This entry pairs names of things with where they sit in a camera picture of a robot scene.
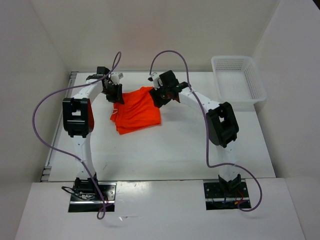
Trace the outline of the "orange shorts with white drawstring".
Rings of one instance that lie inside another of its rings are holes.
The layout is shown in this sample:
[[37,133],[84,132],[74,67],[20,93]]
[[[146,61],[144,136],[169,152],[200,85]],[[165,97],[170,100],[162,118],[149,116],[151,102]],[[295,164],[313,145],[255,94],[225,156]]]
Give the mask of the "orange shorts with white drawstring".
[[132,92],[123,93],[124,104],[114,103],[110,120],[120,135],[162,123],[160,109],[154,106],[149,91],[150,86],[142,86]]

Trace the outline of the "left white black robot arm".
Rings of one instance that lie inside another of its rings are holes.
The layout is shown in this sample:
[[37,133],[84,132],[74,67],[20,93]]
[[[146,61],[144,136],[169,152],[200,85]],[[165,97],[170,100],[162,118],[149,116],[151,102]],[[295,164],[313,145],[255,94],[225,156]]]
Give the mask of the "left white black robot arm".
[[78,173],[72,189],[78,198],[94,200],[100,196],[91,152],[91,133],[95,127],[92,103],[99,94],[104,94],[108,102],[124,104],[122,78],[122,73],[110,73],[108,68],[98,66],[96,73],[86,78],[78,93],[62,101],[63,128],[71,138],[78,161]]

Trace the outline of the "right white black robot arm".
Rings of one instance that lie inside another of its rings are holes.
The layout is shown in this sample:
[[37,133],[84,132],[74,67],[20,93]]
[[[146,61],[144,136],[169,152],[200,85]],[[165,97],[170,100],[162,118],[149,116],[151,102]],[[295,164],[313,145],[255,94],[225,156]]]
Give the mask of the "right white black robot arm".
[[203,114],[206,143],[216,146],[220,160],[219,191],[225,197],[232,196],[240,185],[241,175],[235,167],[239,125],[231,104],[218,103],[194,90],[188,82],[179,82],[171,70],[151,73],[148,80],[153,82],[149,94],[155,107],[161,108],[175,100]]

